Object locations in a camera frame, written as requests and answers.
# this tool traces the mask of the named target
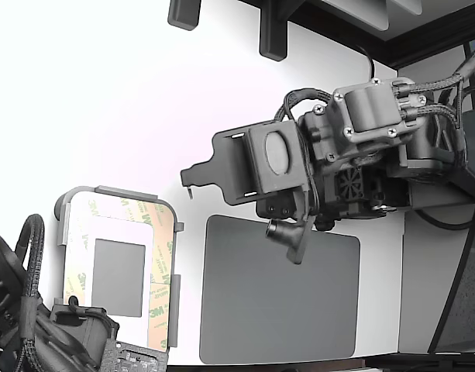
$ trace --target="circuit board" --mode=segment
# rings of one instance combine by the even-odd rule
[[[166,372],[168,353],[108,339],[100,372]]]

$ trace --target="black bracket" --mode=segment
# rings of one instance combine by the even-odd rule
[[[263,0],[260,54],[280,61],[287,57],[287,21],[306,0]]]
[[[263,0],[261,5],[260,54],[271,60],[287,57],[287,21],[306,0]],[[201,0],[170,0],[168,23],[193,30],[199,24]]]
[[[170,0],[168,23],[180,29],[192,31],[199,24],[201,0]]]

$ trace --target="gray mat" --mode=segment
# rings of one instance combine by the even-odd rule
[[[351,357],[360,242],[313,232],[301,265],[267,224],[214,215],[206,231],[200,357],[206,364]]]

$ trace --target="white table surface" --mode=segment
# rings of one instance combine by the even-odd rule
[[[226,205],[217,187],[194,189],[190,201],[180,170],[209,159],[215,132],[273,117],[291,89],[359,84],[368,64],[292,24],[288,58],[277,63],[258,54],[258,9],[204,0],[200,25],[189,33],[167,24],[168,5],[0,2],[0,235],[13,246],[26,216],[44,217],[40,292],[51,306],[63,287],[53,217],[61,194],[101,184],[170,202],[186,224],[177,238],[181,308],[170,363],[190,365],[201,363],[206,219],[257,217],[254,205]],[[396,73],[377,64],[377,76]],[[361,242],[354,356],[396,352],[404,215],[344,221],[334,231]]]

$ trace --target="gray plastic frame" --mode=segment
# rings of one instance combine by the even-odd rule
[[[173,272],[175,265],[175,251],[177,249],[177,233],[184,231],[184,223],[178,222],[177,213],[175,212],[173,207],[166,201],[159,199],[157,195],[122,190],[120,188],[110,188],[108,186],[97,186],[96,188],[92,188],[89,186],[79,186],[61,195],[54,206],[54,216],[58,220],[58,246],[67,246],[71,201],[76,194],[84,191],[95,192],[97,194],[111,195],[120,198],[129,198],[141,202],[161,204],[169,208],[172,214],[174,215],[174,246],[172,249],[172,266],[170,280],[170,311],[168,313],[168,347],[177,347],[179,304],[181,296],[181,276],[180,274],[173,274]]]

